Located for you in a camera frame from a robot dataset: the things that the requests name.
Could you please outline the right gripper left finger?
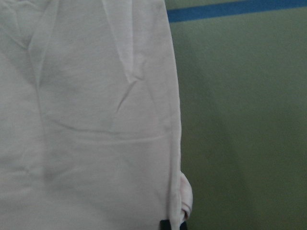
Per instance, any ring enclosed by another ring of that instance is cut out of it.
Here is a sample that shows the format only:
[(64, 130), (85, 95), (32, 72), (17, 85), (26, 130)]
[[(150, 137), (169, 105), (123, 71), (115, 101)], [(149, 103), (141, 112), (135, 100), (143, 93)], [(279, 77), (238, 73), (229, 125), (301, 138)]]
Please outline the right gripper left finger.
[(171, 225), (169, 220), (160, 221), (160, 230), (171, 230)]

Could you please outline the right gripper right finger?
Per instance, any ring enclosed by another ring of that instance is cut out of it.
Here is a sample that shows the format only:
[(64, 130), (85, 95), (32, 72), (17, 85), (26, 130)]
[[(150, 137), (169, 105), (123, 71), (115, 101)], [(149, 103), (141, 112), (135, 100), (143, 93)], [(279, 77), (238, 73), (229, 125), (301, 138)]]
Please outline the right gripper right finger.
[(185, 221), (180, 225), (179, 230), (188, 230), (187, 223)]

